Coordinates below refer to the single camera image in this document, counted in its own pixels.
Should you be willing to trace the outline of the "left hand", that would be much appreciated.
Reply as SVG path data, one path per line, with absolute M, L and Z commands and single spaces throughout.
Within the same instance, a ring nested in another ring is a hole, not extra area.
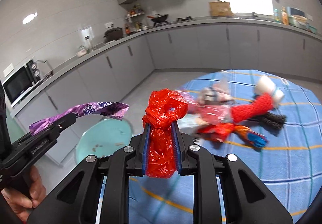
M 30 198 L 12 188 L 3 189 L 1 191 L 13 212 L 23 223 L 27 222 L 29 210 L 39 206 L 46 197 L 46 188 L 43 185 L 41 175 L 39 174 L 37 167 L 31 167 L 29 177 L 32 181 L 29 189 Z

